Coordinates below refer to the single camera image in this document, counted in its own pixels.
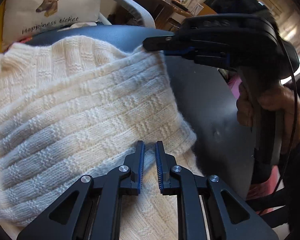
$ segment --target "black leather seat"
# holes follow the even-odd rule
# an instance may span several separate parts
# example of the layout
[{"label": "black leather seat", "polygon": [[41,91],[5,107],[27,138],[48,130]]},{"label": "black leather seat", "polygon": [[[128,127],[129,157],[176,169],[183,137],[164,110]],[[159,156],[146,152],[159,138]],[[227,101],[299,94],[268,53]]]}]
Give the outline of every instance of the black leather seat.
[{"label": "black leather seat", "polygon": [[[138,26],[105,25],[45,32],[28,44],[46,46],[67,36],[85,35],[130,52],[147,37],[169,34]],[[237,122],[236,100],[228,85],[216,68],[172,56],[166,57],[166,64],[178,109],[198,137],[194,145],[198,165],[205,174],[219,175],[245,198],[254,163],[252,136],[249,128]]]}]

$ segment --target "metal screw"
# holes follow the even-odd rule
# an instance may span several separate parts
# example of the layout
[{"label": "metal screw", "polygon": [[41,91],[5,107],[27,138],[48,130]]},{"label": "metal screw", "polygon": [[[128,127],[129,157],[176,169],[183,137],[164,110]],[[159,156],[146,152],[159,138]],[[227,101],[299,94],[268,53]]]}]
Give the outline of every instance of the metal screw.
[{"label": "metal screw", "polygon": [[211,175],[211,176],[210,176],[210,180],[211,180],[212,182],[218,182],[218,181],[219,181],[219,177],[218,177],[217,175]]},{"label": "metal screw", "polygon": [[174,172],[180,172],[180,171],[182,170],[182,168],[181,168],[181,166],[176,165],[176,166],[173,166],[173,167],[172,167],[172,170],[173,170]]},{"label": "metal screw", "polygon": [[88,175],[84,175],[83,177],[81,177],[81,182],[83,183],[87,183],[91,180],[91,177]]},{"label": "metal screw", "polygon": [[119,167],[119,171],[122,171],[122,172],[126,172],[128,169],[129,169],[129,167],[127,165],[121,165]]}]

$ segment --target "gray armrest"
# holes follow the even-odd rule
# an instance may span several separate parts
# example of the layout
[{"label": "gray armrest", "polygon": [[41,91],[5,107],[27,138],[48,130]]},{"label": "gray armrest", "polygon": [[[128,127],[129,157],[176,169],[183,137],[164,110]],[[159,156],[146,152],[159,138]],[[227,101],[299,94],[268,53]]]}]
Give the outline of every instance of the gray armrest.
[{"label": "gray armrest", "polygon": [[114,0],[120,4],[123,8],[129,11],[137,20],[138,25],[142,25],[148,28],[155,28],[154,20],[150,13],[142,6],[137,4],[133,0]]}]

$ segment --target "human hand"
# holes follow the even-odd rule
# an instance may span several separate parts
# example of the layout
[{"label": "human hand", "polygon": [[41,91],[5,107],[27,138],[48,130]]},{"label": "human hand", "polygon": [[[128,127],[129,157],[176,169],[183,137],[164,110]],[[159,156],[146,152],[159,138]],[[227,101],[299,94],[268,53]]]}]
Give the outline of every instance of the human hand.
[{"label": "human hand", "polygon": [[[253,107],[248,98],[247,90],[241,83],[239,86],[240,96],[237,100],[237,120],[241,125],[252,127]],[[282,136],[281,153],[285,154],[288,150],[292,126],[294,120],[294,96],[293,91],[284,86],[273,87],[264,92],[258,102],[263,109],[269,111],[284,110],[284,132]],[[300,98],[298,97],[297,126],[292,143],[292,149],[300,142]]]}]

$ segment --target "ribbed knit pattern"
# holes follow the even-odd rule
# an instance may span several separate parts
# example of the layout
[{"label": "ribbed knit pattern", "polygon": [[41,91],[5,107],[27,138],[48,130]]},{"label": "ribbed knit pattern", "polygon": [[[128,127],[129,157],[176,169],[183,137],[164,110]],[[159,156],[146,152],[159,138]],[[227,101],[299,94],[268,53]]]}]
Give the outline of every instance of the ribbed knit pattern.
[{"label": "ribbed knit pattern", "polygon": [[154,143],[198,173],[196,136],[163,54],[74,36],[0,55],[0,221],[26,226],[81,175],[121,165],[137,140],[147,145],[144,184],[124,198],[121,239],[177,239],[176,198],[160,195]]}]

